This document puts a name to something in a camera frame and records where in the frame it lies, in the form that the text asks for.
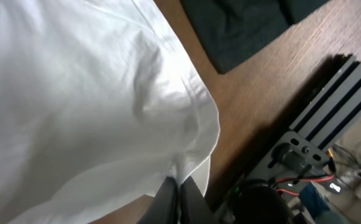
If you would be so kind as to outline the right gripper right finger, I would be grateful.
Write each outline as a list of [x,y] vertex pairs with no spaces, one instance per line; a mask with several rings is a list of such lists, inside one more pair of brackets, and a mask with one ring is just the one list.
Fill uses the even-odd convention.
[[217,220],[209,209],[192,176],[180,187],[180,223],[215,224]]

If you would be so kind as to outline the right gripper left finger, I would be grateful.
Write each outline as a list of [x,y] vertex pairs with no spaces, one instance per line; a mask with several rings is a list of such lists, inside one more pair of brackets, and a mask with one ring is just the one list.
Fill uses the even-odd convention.
[[174,178],[166,177],[154,200],[137,224],[177,224],[178,187]]

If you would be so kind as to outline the white t-shirt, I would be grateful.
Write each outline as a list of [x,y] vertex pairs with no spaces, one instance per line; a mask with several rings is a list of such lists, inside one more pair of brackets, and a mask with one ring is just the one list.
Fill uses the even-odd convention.
[[0,223],[206,192],[218,109],[153,1],[0,1]]

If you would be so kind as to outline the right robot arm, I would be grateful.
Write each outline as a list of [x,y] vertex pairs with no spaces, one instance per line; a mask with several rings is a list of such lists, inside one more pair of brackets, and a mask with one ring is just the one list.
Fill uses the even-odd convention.
[[[277,193],[261,179],[241,183],[233,193],[230,210],[236,223],[294,223],[294,215]],[[142,224],[219,223],[192,177],[178,185],[167,177],[152,204],[138,221]]]

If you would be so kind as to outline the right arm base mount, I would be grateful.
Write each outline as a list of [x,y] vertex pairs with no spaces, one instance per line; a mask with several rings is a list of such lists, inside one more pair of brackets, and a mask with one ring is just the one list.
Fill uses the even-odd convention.
[[[272,145],[254,168],[238,178],[225,194],[214,215],[220,223],[236,223],[230,210],[230,202],[233,193],[244,181],[263,180],[267,186],[275,189],[287,204],[291,197],[299,196],[306,184],[332,180],[335,173],[336,166],[331,153],[313,146],[298,133],[288,131]],[[293,215],[294,223],[304,222],[303,217]]]

